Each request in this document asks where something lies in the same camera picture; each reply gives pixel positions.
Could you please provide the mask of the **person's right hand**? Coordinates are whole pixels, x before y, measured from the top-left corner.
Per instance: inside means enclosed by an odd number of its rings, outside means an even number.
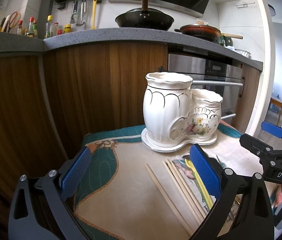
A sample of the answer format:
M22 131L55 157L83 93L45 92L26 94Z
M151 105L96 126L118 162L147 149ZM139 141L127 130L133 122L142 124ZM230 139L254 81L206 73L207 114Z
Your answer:
M282 185L277 187L274 207L278 207L282 203Z

